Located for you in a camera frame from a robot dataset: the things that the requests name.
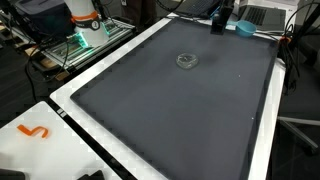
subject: blue object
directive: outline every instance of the blue object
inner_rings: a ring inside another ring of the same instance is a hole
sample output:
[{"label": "blue object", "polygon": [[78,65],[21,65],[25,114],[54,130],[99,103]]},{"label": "blue object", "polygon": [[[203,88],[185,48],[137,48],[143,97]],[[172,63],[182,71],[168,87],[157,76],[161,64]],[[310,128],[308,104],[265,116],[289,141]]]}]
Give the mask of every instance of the blue object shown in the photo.
[{"label": "blue object", "polygon": [[228,21],[227,25],[236,26],[236,33],[242,37],[250,37],[257,31],[257,27],[249,21]]}]

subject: transparent object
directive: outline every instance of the transparent object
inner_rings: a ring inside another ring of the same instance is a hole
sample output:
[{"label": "transparent object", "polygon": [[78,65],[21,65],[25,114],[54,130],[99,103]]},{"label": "transparent object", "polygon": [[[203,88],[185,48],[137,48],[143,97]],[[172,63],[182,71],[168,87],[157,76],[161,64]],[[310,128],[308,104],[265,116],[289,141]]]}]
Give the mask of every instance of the transparent object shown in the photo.
[{"label": "transparent object", "polygon": [[178,56],[176,61],[182,69],[191,69],[198,64],[199,59],[194,54],[183,53]]}]

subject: orange clip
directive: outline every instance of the orange clip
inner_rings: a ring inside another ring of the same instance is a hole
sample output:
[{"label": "orange clip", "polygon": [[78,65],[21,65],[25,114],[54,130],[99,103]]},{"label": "orange clip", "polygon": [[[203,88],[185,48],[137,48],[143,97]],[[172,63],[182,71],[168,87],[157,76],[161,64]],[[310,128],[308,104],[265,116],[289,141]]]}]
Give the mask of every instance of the orange clip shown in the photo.
[{"label": "orange clip", "polygon": [[291,38],[288,38],[288,37],[285,37],[285,36],[282,36],[279,41],[284,41],[284,40],[287,40],[287,43],[290,43],[291,42]]}]

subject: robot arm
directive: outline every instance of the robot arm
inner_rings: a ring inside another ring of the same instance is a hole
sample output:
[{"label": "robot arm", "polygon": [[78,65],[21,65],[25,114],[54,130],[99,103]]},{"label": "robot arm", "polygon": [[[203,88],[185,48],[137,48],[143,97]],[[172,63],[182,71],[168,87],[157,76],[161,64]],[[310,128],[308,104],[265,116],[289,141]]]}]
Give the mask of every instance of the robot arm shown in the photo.
[{"label": "robot arm", "polygon": [[109,40],[109,33],[100,21],[98,12],[91,0],[64,0],[69,7],[74,23],[75,32],[82,38],[83,47],[97,47]]},{"label": "robot arm", "polygon": [[213,16],[211,34],[223,35],[227,21],[232,14],[235,0],[222,0],[220,10]]}]

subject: laptop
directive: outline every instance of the laptop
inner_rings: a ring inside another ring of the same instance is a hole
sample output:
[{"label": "laptop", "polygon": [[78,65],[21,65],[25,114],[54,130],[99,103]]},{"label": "laptop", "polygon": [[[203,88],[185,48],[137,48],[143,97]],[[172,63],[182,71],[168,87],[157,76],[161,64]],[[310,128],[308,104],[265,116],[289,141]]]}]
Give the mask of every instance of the laptop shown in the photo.
[{"label": "laptop", "polygon": [[184,16],[209,19],[219,7],[220,0],[185,0],[176,10]]},{"label": "laptop", "polygon": [[283,32],[285,28],[286,11],[277,8],[269,8],[256,5],[241,5],[239,8],[239,19],[250,21],[260,31]]}]

